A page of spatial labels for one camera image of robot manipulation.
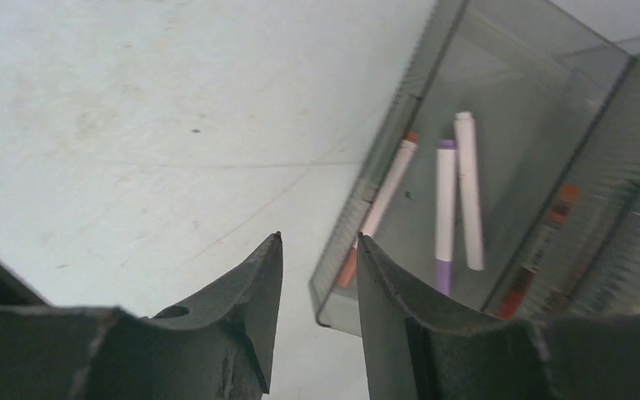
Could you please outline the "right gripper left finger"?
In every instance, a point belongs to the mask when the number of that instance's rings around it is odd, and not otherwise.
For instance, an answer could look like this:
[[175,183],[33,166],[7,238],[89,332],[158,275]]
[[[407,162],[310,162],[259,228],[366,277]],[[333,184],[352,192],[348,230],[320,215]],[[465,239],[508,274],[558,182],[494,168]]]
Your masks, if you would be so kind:
[[279,233],[153,317],[53,306],[0,263],[0,399],[259,399],[282,282]]

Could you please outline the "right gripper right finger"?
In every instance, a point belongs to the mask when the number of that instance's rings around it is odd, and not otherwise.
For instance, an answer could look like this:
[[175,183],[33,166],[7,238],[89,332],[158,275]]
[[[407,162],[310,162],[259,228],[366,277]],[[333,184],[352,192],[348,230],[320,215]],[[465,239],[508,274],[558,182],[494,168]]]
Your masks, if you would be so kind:
[[363,235],[357,295],[373,399],[640,399],[640,314],[502,320]]

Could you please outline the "red marker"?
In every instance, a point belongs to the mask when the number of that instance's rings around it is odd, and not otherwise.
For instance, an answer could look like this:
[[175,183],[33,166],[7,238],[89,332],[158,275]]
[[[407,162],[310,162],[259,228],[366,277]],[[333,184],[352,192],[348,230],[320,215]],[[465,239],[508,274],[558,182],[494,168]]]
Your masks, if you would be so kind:
[[579,199],[581,189],[577,185],[561,186],[554,202],[545,213],[545,220],[536,231],[535,239],[527,247],[528,253],[520,263],[519,269],[508,290],[504,294],[499,309],[494,315],[501,319],[510,319],[523,302],[528,289],[538,274],[546,251],[561,226],[567,221],[573,204]]

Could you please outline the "brown cap marker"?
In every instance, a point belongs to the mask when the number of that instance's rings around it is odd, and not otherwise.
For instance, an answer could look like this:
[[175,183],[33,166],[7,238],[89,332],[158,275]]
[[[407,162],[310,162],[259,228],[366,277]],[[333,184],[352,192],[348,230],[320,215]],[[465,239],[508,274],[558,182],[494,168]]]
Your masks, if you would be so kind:
[[[378,189],[377,195],[372,200],[367,216],[359,229],[359,232],[364,236],[373,236],[380,227],[383,216],[388,210],[418,149],[418,140],[419,135],[410,131],[401,141],[388,173]],[[357,275],[357,252],[358,240],[356,239],[337,277],[337,284],[340,288],[349,289],[355,280]]]

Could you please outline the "purple cap marker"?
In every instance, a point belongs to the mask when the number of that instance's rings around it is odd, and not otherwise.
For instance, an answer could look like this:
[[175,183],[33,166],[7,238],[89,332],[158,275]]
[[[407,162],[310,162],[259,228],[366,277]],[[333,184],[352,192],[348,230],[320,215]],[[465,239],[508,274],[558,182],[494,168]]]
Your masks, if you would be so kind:
[[436,223],[435,248],[436,284],[440,293],[448,295],[454,250],[456,207],[456,142],[443,139],[436,157]]

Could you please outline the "clear plastic drawer cabinet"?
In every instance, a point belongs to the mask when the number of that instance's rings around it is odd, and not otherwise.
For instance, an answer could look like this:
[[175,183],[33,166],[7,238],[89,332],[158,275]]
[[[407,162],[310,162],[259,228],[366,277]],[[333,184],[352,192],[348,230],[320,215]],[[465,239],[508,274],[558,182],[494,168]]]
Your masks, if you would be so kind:
[[488,300],[563,170],[640,53],[640,1],[437,1],[310,281],[316,322],[359,334],[348,254],[407,133],[417,147],[374,240],[436,285],[439,143],[469,111],[487,265],[466,264],[456,230],[450,294]]

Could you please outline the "white marker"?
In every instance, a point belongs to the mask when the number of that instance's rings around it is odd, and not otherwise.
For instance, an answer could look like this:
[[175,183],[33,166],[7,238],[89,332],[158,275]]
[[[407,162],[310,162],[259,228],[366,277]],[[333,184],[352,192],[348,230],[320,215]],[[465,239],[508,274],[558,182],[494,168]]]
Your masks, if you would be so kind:
[[478,178],[476,126],[470,112],[458,112],[454,119],[458,177],[462,209],[463,241],[467,266],[485,269],[481,197]]

